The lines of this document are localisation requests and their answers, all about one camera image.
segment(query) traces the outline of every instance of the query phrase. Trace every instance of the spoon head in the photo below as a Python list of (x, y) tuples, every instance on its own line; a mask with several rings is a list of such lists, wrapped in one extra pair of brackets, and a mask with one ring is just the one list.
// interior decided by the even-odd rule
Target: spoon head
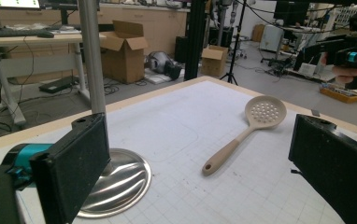
[(245, 108), (250, 126), (256, 129), (271, 128), (280, 124), (286, 118), (286, 106), (279, 99), (272, 96), (256, 96)]

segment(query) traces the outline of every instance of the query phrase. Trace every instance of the spoon handle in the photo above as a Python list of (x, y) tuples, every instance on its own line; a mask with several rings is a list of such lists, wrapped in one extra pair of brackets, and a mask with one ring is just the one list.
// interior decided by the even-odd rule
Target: spoon handle
[(228, 158), (234, 153), (235, 149), (239, 146), (243, 140), (246, 139), (249, 134), (254, 131), (254, 128), (251, 126), (238, 135), (235, 139), (229, 142), (225, 147), (217, 151), (208, 161), (205, 163), (204, 167), (202, 168), (203, 175), (211, 175), (216, 172)]

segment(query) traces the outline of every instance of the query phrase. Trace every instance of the power strip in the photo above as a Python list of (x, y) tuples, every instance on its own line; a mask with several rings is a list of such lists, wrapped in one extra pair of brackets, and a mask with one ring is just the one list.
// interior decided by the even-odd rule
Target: power strip
[(76, 83), (79, 83), (79, 79), (77, 77), (64, 77), (62, 79), (52, 81), (51, 83), (42, 85), (38, 88), (40, 91), (47, 93), (56, 93), (58, 91), (70, 88)]

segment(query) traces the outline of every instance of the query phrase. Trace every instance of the desk leg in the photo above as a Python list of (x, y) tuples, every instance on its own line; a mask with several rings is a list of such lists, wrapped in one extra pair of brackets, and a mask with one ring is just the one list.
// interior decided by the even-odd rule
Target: desk leg
[(79, 92), (88, 100), (91, 101), (91, 97), (89, 94), (89, 91), (86, 89), (85, 85), (85, 75), (83, 72), (83, 66), (82, 66), (82, 56), (80, 54), (80, 47), (79, 43), (74, 44), (75, 49), (76, 49), (76, 64), (77, 64), (77, 69), (79, 70)]
[(19, 107), (18, 103), (16, 103), (15, 98), (10, 91), (9, 84), (7, 83), (7, 78), (4, 76), (1, 68), (1, 58), (0, 58), (0, 82), (3, 86), (4, 93), (7, 97), (7, 108), (10, 112), (10, 115), (13, 118), (13, 122), (16, 125), (22, 126), (26, 123), (26, 119), (24, 118), (23, 113), (21, 112), (21, 108)]

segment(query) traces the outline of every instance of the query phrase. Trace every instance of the laboratory room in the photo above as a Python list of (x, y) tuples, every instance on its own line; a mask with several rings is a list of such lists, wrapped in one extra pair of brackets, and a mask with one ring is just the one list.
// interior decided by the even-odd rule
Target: laboratory room
[(0, 0), (0, 224), (357, 224), (357, 0)]

